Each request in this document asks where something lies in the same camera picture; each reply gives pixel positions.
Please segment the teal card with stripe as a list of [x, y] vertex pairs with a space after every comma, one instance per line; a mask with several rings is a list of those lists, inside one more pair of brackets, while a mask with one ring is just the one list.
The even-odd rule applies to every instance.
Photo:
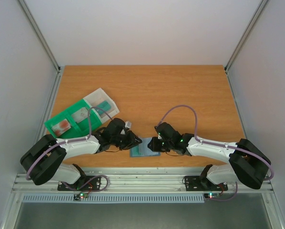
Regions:
[[148, 156], [148, 143], [149, 138], [143, 138], [142, 143], [140, 143], [138, 146], [130, 149], [130, 157], [146, 157]]

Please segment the teal card holder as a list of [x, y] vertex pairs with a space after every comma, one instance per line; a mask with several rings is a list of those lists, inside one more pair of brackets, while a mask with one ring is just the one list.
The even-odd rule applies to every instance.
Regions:
[[160, 152], [153, 152], [148, 148], [148, 144], [150, 143], [151, 139], [151, 137], [142, 138], [142, 143], [130, 149], [130, 157], [160, 156]]

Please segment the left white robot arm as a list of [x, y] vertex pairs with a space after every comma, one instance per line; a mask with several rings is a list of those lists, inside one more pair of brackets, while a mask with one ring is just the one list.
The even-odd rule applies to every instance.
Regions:
[[89, 183], [89, 178], [78, 165], [64, 164], [64, 160], [105, 152], [111, 146], [128, 150], [141, 143], [130, 122], [114, 118], [106, 127], [90, 131], [84, 137], [61, 139], [45, 135], [22, 156], [20, 164], [26, 171], [26, 179], [37, 186], [54, 180], [71, 190], [80, 190]]

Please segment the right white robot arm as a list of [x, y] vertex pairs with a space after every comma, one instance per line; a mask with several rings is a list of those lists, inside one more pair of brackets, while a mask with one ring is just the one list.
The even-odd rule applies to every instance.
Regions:
[[163, 122], [155, 127], [157, 136], [152, 137], [148, 148], [154, 152], [174, 151], [183, 156], [203, 156], [224, 162], [223, 166], [207, 165], [200, 175], [205, 189], [224, 182], [241, 182], [252, 189], [260, 189], [271, 161], [249, 140], [218, 142], [200, 139], [194, 134], [180, 134]]

